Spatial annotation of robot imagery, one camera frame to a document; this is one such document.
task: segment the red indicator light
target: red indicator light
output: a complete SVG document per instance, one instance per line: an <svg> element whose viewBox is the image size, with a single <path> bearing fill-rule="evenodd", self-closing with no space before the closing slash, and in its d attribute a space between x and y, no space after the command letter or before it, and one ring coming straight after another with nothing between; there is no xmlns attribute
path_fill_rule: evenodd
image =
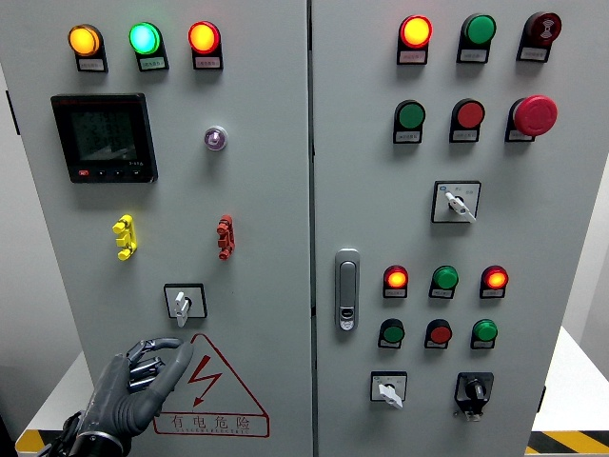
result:
<svg viewBox="0 0 609 457"><path fill-rule="evenodd" d="M389 267L384 273L384 282L389 288L405 288L408 284L406 268L397 265Z"/></svg>
<svg viewBox="0 0 609 457"><path fill-rule="evenodd" d="M558 117L556 103L545 95L531 95L514 109L516 129L528 136L543 135L554 127Z"/></svg>
<svg viewBox="0 0 609 457"><path fill-rule="evenodd" d="M443 345L444 343L447 343L448 341L450 341L450 339L453 337L453 332L448 327L438 327L438 328L434 328L431 331L430 336L431 336L431 341L433 341L437 345Z"/></svg>
<svg viewBox="0 0 609 457"><path fill-rule="evenodd" d="M509 278L507 276L507 271L505 271L504 268L489 267L482 274L482 280L488 288L497 290L500 288L505 288Z"/></svg>
<svg viewBox="0 0 609 457"><path fill-rule="evenodd" d="M466 129L479 126L482 120L484 120L484 108L477 102L466 102L457 113L457 121Z"/></svg>
<svg viewBox="0 0 609 457"><path fill-rule="evenodd" d="M188 42L195 52L209 54L220 45L220 32L210 22L197 22L188 31Z"/></svg>
<svg viewBox="0 0 609 457"><path fill-rule="evenodd" d="M409 48L424 48L431 39L431 21L425 16L408 16L402 22L400 38Z"/></svg>

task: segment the yellow indicator light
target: yellow indicator light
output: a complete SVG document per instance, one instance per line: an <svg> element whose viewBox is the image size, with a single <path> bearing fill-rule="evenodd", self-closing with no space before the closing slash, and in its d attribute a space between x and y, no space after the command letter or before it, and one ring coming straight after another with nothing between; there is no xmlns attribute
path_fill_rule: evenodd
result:
<svg viewBox="0 0 609 457"><path fill-rule="evenodd" d="M402 41L410 48L422 48L431 38L431 22L424 16L410 16L402 25Z"/></svg>
<svg viewBox="0 0 609 457"><path fill-rule="evenodd" d="M490 288L502 288L507 284L507 276L501 271L496 271L488 275L486 284L488 284Z"/></svg>
<svg viewBox="0 0 609 457"><path fill-rule="evenodd" d="M198 22L188 31L188 42L196 52L208 54L218 48L220 33L210 22Z"/></svg>
<svg viewBox="0 0 609 457"><path fill-rule="evenodd" d="M406 275L401 271L394 271L387 278L387 284L391 288L403 288L406 284Z"/></svg>
<svg viewBox="0 0 609 457"><path fill-rule="evenodd" d="M83 24L69 31L68 42L74 52L88 57L99 50L101 39L95 27Z"/></svg>

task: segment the metal robot hand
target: metal robot hand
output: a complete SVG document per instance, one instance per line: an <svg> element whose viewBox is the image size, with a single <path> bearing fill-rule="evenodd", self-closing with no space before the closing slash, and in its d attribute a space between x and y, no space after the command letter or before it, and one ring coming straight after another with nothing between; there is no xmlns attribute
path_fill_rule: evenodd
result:
<svg viewBox="0 0 609 457"><path fill-rule="evenodd" d="M142 356L162 348L178 349L173 362ZM70 456L126 456L131 438L142 433L161 410L192 358L192 345L177 338L140 341L106 365L88 403Z"/></svg>

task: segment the red terminal connector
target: red terminal connector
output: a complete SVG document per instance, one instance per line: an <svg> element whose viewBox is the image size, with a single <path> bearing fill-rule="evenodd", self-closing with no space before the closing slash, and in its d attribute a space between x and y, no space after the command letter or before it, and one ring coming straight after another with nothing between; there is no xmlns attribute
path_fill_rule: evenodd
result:
<svg viewBox="0 0 609 457"><path fill-rule="evenodd" d="M233 250L235 250L235 233L232 227L232 217L228 214L222 216L216 232L220 235L220 239L218 240L220 254L218 254L218 257L220 260L228 260L228 257L230 257Z"/></svg>

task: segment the green push button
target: green push button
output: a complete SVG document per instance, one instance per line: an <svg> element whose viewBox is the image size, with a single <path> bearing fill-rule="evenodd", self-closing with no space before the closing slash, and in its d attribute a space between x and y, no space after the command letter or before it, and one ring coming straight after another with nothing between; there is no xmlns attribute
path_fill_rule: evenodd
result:
<svg viewBox="0 0 609 457"><path fill-rule="evenodd" d="M474 326L474 335L481 341L493 341L498 333L497 326L490 319L482 319Z"/></svg>
<svg viewBox="0 0 609 457"><path fill-rule="evenodd" d="M434 271L433 280L439 288L450 290L459 283L459 274L452 267L440 267Z"/></svg>
<svg viewBox="0 0 609 457"><path fill-rule="evenodd" d="M417 102L408 103L400 110L400 124L407 129L415 129L425 120L425 110Z"/></svg>
<svg viewBox="0 0 609 457"><path fill-rule="evenodd" d="M383 338L387 343L399 343L404 335L403 328L400 327L389 327L383 332Z"/></svg>
<svg viewBox="0 0 609 457"><path fill-rule="evenodd" d="M493 39L497 31L495 20L491 16L477 15L469 19L465 27L465 36L476 45L484 45Z"/></svg>

